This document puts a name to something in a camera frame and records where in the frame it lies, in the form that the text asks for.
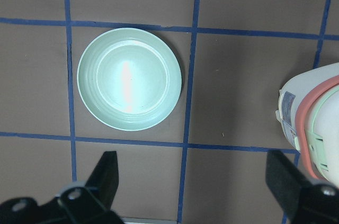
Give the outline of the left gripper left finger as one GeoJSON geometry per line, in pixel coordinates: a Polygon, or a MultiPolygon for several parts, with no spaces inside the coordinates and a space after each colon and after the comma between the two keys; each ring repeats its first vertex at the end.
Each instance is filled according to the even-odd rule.
{"type": "Polygon", "coordinates": [[[38,205],[29,197],[1,203],[1,223],[123,223],[111,210],[119,185],[116,151],[105,151],[84,185],[38,205]]]}

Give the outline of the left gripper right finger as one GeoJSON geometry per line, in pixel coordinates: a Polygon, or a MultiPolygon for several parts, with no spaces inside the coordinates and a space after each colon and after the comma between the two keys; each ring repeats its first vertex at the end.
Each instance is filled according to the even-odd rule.
{"type": "Polygon", "coordinates": [[[338,188],[311,182],[279,150],[269,150],[265,181],[291,223],[338,223],[338,188]]]}

